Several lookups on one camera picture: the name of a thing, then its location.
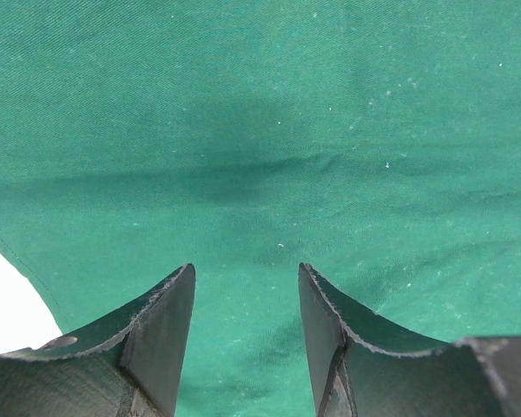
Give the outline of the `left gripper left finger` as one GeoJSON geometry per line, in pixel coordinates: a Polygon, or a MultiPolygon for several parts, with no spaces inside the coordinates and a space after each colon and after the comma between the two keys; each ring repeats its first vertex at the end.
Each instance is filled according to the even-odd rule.
{"type": "Polygon", "coordinates": [[[195,299],[185,264],[47,342],[0,354],[0,416],[172,416],[195,299]]]}

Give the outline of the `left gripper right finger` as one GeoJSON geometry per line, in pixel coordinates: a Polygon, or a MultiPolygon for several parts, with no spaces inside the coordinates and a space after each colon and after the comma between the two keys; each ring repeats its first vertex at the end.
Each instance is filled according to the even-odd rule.
{"type": "Polygon", "coordinates": [[[521,416],[521,336],[423,336],[307,263],[299,294],[317,415],[521,416]]]}

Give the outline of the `dark green surgical cloth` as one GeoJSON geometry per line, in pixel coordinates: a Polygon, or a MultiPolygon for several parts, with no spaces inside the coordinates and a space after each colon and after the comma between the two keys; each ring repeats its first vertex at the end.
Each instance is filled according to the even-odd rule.
{"type": "Polygon", "coordinates": [[[521,334],[521,1],[0,1],[0,251],[63,332],[185,263],[180,416],[311,416],[298,266],[521,334]]]}

